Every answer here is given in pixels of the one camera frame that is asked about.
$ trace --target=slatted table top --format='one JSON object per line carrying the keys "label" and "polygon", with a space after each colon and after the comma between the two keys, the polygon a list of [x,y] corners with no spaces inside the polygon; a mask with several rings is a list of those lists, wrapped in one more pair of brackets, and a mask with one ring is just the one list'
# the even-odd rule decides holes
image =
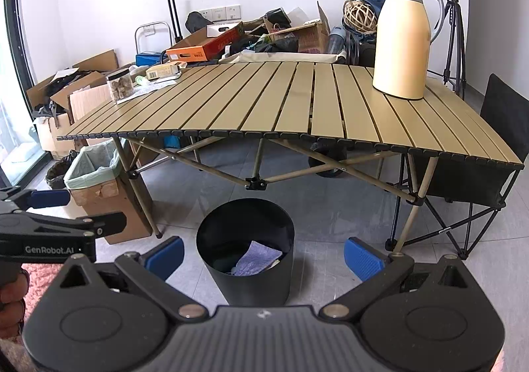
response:
{"label": "slatted table top", "polygon": [[187,69],[177,84],[106,102],[60,139],[157,135],[328,139],[400,153],[522,168],[501,137],[440,81],[424,99],[387,96],[372,69],[252,62]]}

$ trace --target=plastic jar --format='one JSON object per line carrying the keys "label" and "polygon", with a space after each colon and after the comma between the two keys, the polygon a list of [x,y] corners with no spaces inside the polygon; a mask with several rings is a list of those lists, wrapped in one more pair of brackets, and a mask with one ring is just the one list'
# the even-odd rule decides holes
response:
{"label": "plastic jar", "polygon": [[106,78],[110,89],[110,97],[113,101],[119,101],[134,93],[132,78],[128,68],[112,73]]}

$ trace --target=tripod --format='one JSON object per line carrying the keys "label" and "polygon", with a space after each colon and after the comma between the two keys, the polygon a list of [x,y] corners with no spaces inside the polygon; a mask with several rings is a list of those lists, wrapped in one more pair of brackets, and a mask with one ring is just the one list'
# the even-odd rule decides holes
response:
{"label": "tripod", "polygon": [[[465,89],[467,87],[467,65],[465,59],[465,32],[463,30],[463,16],[459,0],[446,0],[444,16],[450,14],[450,41],[448,44],[448,57],[446,57],[446,67],[443,74],[430,70],[433,74],[443,77],[443,83],[452,85],[452,90],[465,100]],[[452,55],[456,46],[456,76],[450,76],[452,65]]]}

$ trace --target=rattan ball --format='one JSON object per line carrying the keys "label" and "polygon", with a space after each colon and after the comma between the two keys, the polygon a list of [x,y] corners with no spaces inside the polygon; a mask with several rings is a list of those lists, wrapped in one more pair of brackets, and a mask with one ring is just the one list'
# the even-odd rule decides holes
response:
{"label": "rattan ball", "polygon": [[346,0],[343,20],[347,26],[366,35],[377,31],[377,16],[371,6],[362,0]]}

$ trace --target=human hand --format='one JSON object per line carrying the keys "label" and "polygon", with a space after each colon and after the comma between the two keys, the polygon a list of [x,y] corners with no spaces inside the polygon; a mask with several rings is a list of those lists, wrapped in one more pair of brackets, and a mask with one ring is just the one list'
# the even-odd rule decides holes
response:
{"label": "human hand", "polygon": [[23,298],[28,288],[29,281],[25,273],[20,273],[15,282],[0,288],[0,302],[4,304],[0,311],[0,339],[18,336],[25,312]]}

